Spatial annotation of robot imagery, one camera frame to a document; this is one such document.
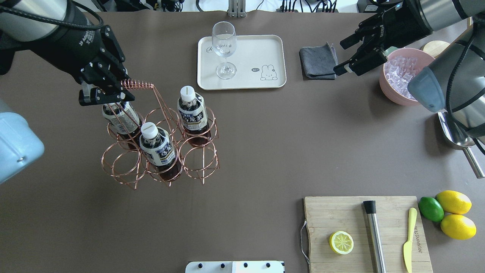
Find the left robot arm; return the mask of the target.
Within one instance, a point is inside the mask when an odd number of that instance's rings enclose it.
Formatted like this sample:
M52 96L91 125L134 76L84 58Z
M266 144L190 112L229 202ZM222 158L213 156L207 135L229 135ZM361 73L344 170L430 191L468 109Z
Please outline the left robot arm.
M90 12L93 24L80 10ZM122 81L126 58L109 25L72 0L1 0L1 75L14 54L30 50L83 86L81 106L135 100ZM1 184L44 153L42 141L26 119L1 100Z

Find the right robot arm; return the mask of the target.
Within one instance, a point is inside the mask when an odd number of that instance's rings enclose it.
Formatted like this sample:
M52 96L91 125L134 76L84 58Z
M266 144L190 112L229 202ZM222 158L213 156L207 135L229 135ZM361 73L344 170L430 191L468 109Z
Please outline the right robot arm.
M362 41L337 75L360 76L384 64L385 50L403 48L462 20L473 24L408 84L412 96L431 112L446 110L452 121L484 152L485 33L483 0L403 0L359 23L344 49Z

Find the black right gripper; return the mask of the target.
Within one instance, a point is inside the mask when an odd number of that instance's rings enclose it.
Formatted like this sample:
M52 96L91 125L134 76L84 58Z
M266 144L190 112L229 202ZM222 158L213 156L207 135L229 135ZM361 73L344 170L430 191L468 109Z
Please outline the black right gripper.
M344 50L360 47L351 59L333 67L337 76L347 72L361 76L387 62L386 49L405 47L432 33L419 2L401 2L362 21L358 29L340 42Z

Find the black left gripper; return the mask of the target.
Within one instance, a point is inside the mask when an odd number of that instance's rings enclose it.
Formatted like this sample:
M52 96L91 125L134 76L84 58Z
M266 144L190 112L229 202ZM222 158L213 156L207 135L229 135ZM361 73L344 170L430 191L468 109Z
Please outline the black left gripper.
M120 85L129 78L123 51L111 26L94 25L85 15L67 15L57 29L57 68L70 74L78 83ZM107 95L100 88L80 90L78 101L83 107L131 102L129 91Z

